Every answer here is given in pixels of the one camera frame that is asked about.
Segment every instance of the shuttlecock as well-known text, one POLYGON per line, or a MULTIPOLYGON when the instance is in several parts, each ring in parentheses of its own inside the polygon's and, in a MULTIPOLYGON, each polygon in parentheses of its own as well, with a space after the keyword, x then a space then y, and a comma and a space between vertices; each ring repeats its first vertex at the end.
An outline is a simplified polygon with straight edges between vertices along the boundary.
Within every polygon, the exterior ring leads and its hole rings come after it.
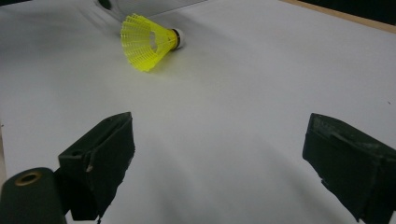
POLYGON ((128 16, 122 23, 121 44, 129 63, 139 71, 148 72, 171 49, 184 44, 178 29, 166 29, 143 16, 128 16))

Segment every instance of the white surface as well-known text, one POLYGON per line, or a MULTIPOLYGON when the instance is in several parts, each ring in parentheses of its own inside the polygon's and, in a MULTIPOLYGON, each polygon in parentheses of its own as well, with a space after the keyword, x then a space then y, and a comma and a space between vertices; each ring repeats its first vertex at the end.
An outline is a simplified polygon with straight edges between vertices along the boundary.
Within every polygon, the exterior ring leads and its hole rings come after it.
MULTIPOLYGON (((125 17, 134 13, 148 17, 203 1, 205 0, 109 0, 111 8, 110 10, 104 8, 104 11, 117 20, 124 21, 125 17)), ((102 7, 98 0, 94 2, 102 7)))
POLYGON ((304 134, 315 112, 396 147, 396 35, 276 0, 152 19, 187 43, 145 74, 89 1, 0 7, 8 176, 56 169, 132 111, 136 154, 103 223, 355 223, 302 159, 304 134))

